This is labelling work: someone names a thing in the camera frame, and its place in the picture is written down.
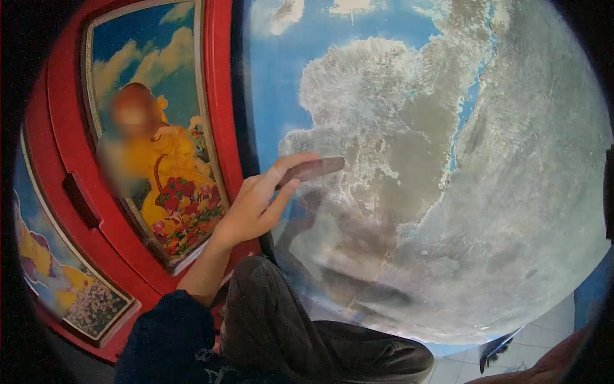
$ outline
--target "mural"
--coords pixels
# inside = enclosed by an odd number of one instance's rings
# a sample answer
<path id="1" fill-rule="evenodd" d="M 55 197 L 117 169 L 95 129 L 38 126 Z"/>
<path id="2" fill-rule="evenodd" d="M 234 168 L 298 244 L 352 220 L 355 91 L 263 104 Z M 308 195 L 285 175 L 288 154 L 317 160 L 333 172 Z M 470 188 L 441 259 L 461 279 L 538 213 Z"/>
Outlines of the mural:
<path id="1" fill-rule="evenodd" d="M 170 269 L 228 207 L 195 70 L 200 8 L 140 2 L 95 20 L 86 36 L 99 158 L 145 243 Z"/>
<path id="2" fill-rule="evenodd" d="M 133 299 L 112 287 L 70 245 L 34 183 L 22 142 L 15 161 L 13 209 L 24 278 L 58 318 L 99 340 Z"/>

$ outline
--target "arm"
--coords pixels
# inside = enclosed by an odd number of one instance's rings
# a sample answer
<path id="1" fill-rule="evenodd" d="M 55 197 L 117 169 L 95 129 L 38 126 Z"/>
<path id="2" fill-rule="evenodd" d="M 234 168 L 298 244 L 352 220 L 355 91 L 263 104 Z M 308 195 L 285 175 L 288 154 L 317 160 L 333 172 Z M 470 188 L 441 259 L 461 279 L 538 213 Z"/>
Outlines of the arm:
<path id="1" fill-rule="evenodd" d="M 217 293 L 230 251 L 277 224 L 300 182 L 286 184 L 271 202 L 275 185 L 288 168 L 316 158 L 310 153 L 284 157 L 265 174 L 243 182 L 234 204 L 177 291 L 164 295 L 134 324 L 115 365 L 117 384 L 206 383 L 216 379 L 213 371 L 207 370 L 220 364 L 216 355 L 210 354 L 215 333 L 207 306 Z"/>
<path id="2" fill-rule="evenodd" d="M 318 155 L 310 152 L 281 157 L 265 174 L 247 178 L 203 253 L 181 279 L 177 289 L 187 291 L 203 305 L 210 305 L 222 281 L 232 248 L 271 230 L 300 181 L 293 179 L 288 182 L 271 202 L 275 185 L 288 169 L 316 159 Z"/>

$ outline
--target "red wooden panel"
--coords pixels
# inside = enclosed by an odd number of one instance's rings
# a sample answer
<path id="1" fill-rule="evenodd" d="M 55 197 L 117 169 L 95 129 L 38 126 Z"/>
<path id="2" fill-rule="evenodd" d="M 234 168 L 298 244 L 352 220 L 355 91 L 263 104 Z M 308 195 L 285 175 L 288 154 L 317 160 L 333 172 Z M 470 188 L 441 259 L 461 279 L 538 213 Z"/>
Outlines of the red wooden panel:
<path id="1" fill-rule="evenodd" d="M 43 322 L 67 340 L 87 350 L 100 358 L 115 361 L 117 351 L 123 348 L 136 317 L 150 310 L 160 300 L 161 295 L 145 280 L 138 277 L 126 262 L 117 254 L 99 230 L 88 230 L 74 209 L 69 197 L 62 189 L 62 181 L 66 170 L 61 162 L 58 149 L 53 140 L 49 110 L 47 109 L 47 67 L 43 67 L 41 75 L 34 84 L 28 110 L 25 116 L 24 133 L 29 147 L 31 166 L 38 179 L 38 185 L 52 212 L 60 213 L 59 221 L 70 228 L 70 236 L 83 240 L 88 246 L 86 256 L 91 265 L 113 281 L 121 290 L 140 301 L 137 310 L 128 310 L 110 331 L 111 335 L 104 337 L 101 348 L 96 348 L 71 331 L 70 326 L 59 323 L 40 305 L 37 311 Z"/>
<path id="2" fill-rule="evenodd" d="M 41 317 L 57 333 L 81 348 L 115 361 L 138 313 L 151 309 L 160 294 L 175 289 L 183 273 L 171 277 L 143 246 L 118 202 L 107 192 L 93 150 L 82 95 L 80 44 L 87 22 L 133 0 L 88 0 L 61 33 L 41 73 L 26 115 L 26 139 L 41 191 L 58 222 L 77 249 L 103 275 L 141 301 L 142 307 L 104 344 L 95 348 L 67 331 L 41 310 Z M 222 176 L 232 202 L 243 182 L 235 136 L 230 88 L 230 1 L 205 1 L 203 56 L 206 96 Z M 62 182 L 72 174 L 99 226 L 88 229 Z M 249 253 L 259 253 L 257 240 L 235 247 L 227 272 Z"/>
<path id="3" fill-rule="evenodd" d="M 204 76 L 213 138 L 230 201 L 243 183 L 230 87 L 232 1 L 205 1 Z"/>

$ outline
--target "white cloud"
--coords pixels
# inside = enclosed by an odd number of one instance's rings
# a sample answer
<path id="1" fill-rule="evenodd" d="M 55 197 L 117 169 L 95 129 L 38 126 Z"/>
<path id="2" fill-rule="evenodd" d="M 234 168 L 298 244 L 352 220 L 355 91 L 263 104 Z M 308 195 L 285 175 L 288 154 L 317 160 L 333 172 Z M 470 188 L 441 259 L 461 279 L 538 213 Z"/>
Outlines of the white cloud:
<path id="1" fill-rule="evenodd" d="M 187 17 L 192 8 L 194 8 L 192 1 L 178 2 L 166 15 L 162 16 L 160 24 L 181 21 Z"/>
<path id="2" fill-rule="evenodd" d="M 130 82 L 152 88 L 180 67 L 193 63 L 194 37 L 192 30 L 183 26 L 173 33 L 164 49 L 154 49 L 143 58 Z"/>
<path id="3" fill-rule="evenodd" d="M 258 36 L 281 35 L 303 16 L 305 0 L 256 0 L 250 11 L 252 32 Z"/>
<path id="4" fill-rule="evenodd" d="M 371 0 L 335 0 L 335 5 L 328 9 L 331 14 L 349 15 L 353 12 L 370 12 L 375 9 Z"/>
<path id="5" fill-rule="evenodd" d="M 449 0 L 409 0 L 407 4 L 417 14 L 433 20 L 447 18 L 451 7 Z"/>
<path id="6" fill-rule="evenodd" d="M 284 0 L 271 16 L 271 33 L 282 34 L 291 24 L 301 20 L 304 9 L 305 0 Z"/>
<path id="7" fill-rule="evenodd" d="M 142 57 L 136 41 L 130 39 L 108 61 L 95 61 L 92 67 L 94 93 L 98 103 L 117 86 L 119 76 L 134 61 Z"/>

